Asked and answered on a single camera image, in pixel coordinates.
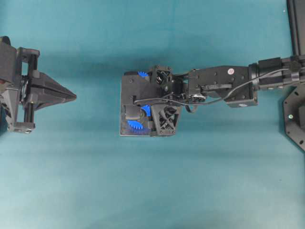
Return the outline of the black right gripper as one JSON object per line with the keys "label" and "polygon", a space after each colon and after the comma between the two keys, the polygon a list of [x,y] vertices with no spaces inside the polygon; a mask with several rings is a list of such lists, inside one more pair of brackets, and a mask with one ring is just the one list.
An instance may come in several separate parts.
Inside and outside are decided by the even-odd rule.
{"label": "black right gripper", "polygon": [[[172,74],[169,66],[155,65],[149,69],[150,83],[161,90],[162,98],[177,100],[181,103],[203,103],[206,96],[188,94],[188,74]],[[150,137],[173,136],[179,121],[179,107],[168,104],[155,104],[151,106],[152,129]]]}

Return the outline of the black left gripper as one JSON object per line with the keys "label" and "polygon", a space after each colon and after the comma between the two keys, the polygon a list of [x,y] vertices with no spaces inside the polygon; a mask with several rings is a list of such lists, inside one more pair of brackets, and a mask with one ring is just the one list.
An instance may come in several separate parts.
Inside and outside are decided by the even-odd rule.
{"label": "black left gripper", "polygon": [[[37,70],[39,55],[38,50],[17,49],[12,82],[6,88],[6,121],[10,132],[31,133],[35,128],[34,111],[77,98],[72,91]],[[50,95],[29,96],[30,88]]]}

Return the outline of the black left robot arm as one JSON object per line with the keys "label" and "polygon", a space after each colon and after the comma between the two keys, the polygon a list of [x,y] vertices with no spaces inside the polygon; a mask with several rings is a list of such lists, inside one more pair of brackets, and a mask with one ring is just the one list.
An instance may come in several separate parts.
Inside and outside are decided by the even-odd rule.
{"label": "black left robot arm", "polygon": [[35,129],[35,111],[77,98],[38,70],[39,56],[38,50],[16,49],[9,37],[0,38],[0,105],[10,132],[31,133]]}

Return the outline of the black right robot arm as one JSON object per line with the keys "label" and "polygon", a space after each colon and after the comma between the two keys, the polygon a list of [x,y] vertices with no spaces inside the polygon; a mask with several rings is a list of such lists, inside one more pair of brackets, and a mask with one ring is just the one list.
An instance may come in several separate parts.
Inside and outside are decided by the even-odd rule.
{"label": "black right robot arm", "polygon": [[231,108],[256,106],[257,92],[305,83],[304,55],[261,60],[245,66],[193,69],[184,74],[155,70],[158,92],[149,103],[154,136],[172,136],[181,108],[195,113],[199,106],[224,101]]}

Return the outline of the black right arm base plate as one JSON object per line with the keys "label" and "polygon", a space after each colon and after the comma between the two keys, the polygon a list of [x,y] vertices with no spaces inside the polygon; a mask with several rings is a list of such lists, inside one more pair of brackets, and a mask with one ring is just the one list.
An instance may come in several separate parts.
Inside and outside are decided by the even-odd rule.
{"label": "black right arm base plate", "polygon": [[305,86],[297,86],[284,100],[286,135],[305,150]]}

